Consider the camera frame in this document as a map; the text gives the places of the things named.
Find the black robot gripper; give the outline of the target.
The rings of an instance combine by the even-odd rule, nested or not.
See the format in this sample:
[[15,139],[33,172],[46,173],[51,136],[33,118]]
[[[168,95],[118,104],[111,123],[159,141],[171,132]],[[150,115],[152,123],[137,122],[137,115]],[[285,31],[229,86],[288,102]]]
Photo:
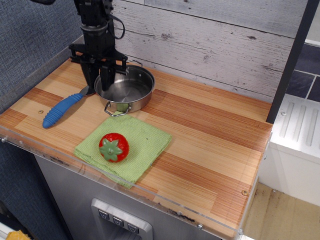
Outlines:
[[[76,59],[76,53],[82,53],[90,59],[101,61],[105,59],[106,63],[111,66],[103,66],[100,69],[101,87],[103,91],[107,91],[115,81],[115,74],[127,74],[128,57],[115,48],[117,37],[115,36],[114,25],[106,23],[104,25],[89,26],[80,24],[83,31],[84,43],[72,43],[69,46],[71,56]],[[80,63],[83,75],[88,86],[93,86],[97,78],[97,67],[93,63]]]

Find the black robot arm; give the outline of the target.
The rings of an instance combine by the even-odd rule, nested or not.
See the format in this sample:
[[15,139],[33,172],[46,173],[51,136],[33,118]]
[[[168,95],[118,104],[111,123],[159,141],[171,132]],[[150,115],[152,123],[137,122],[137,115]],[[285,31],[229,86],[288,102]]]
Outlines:
[[121,36],[116,36],[114,22],[123,22],[112,14],[111,0],[75,0],[74,4],[81,17],[84,43],[69,45],[71,60],[80,64],[90,88],[100,77],[106,91],[115,82],[116,73],[128,72],[128,57],[116,50],[116,40],[124,37],[126,28],[123,26]]

